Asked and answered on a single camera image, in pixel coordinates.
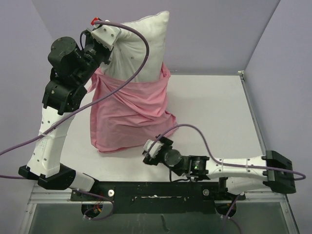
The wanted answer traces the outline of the pink satin rose pillowcase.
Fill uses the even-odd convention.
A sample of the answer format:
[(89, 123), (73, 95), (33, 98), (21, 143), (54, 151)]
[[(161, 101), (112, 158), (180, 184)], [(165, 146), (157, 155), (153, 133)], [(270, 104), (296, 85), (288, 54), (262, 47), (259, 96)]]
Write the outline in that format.
[(165, 65), (155, 82), (130, 82), (91, 106), (91, 144), (102, 153), (144, 145), (177, 124), (167, 110), (171, 73)]

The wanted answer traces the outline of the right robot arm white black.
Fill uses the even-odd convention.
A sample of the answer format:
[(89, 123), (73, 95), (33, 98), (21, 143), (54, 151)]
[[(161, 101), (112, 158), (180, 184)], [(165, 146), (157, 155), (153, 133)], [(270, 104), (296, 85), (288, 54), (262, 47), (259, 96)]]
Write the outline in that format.
[(147, 140), (143, 146), (143, 162), (155, 166), (162, 163), (177, 176), (193, 181), (224, 179), (217, 187), (222, 199), (265, 188), (280, 194), (296, 192), (292, 162), (276, 151), (251, 158), (212, 159), (183, 156), (172, 144), (173, 141), (164, 136), (158, 141)]

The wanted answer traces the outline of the pink pillow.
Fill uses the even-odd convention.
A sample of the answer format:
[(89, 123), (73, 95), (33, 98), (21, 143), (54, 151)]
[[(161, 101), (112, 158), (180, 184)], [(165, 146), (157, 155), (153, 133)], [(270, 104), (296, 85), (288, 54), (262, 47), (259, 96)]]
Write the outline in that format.
[[(133, 82), (154, 82), (159, 80), (165, 53), (165, 40), (169, 22), (169, 11), (146, 16), (132, 22), (125, 22), (140, 32), (148, 42), (149, 56)], [(101, 64), (101, 72), (111, 78), (127, 80), (140, 67), (146, 55), (146, 46), (136, 34), (122, 29), (111, 55), (109, 65)]]

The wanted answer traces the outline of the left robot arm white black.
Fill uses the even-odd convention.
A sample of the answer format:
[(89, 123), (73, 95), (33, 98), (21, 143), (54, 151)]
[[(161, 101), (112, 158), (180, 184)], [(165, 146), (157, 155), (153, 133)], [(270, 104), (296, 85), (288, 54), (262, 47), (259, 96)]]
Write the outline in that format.
[(74, 119), (72, 113), (87, 93), (85, 84), (102, 63), (109, 63), (117, 37), (106, 29), (83, 33), (83, 49), (71, 37), (61, 37), (51, 45), (48, 61), (52, 70), (42, 99), (40, 139), (28, 163), (19, 168), (19, 175), (48, 190), (82, 190), (86, 199), (94, 200), (99, 195), (95, 179), (61, 164), (60, 157)]

